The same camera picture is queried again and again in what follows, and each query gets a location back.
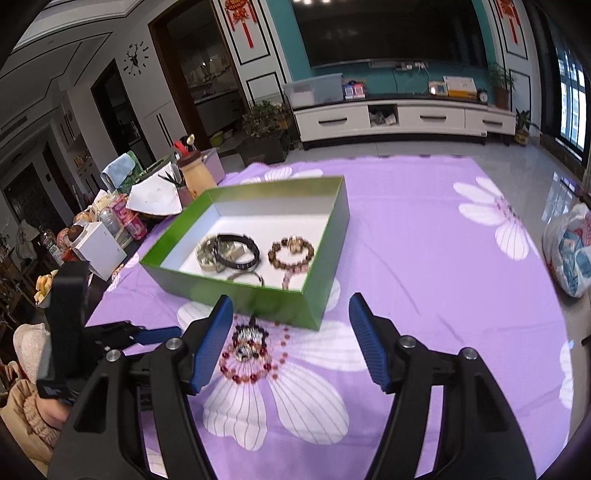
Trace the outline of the beige left sleeve forearm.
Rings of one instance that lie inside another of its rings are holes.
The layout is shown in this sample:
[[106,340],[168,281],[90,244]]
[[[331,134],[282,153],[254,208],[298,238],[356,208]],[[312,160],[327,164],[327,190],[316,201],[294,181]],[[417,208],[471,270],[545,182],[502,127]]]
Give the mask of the beige left sleeve forearm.
[[60,436],[41,418],[35,398],[38,367],[50,333],[43,323],[17,328],[13,343],[17,360],[1,363],[1,419],[32,464],[47,476],[48,467]]

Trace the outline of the person's left hand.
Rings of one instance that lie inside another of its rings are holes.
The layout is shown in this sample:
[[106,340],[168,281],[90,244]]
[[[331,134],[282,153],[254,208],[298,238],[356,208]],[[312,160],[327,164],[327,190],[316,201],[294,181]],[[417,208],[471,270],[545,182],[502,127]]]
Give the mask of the person's left hand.
[[57,399],[45,399],[37,396],[35,404],[42,420],[56,430],[63,428],[71,413],[71,407]]

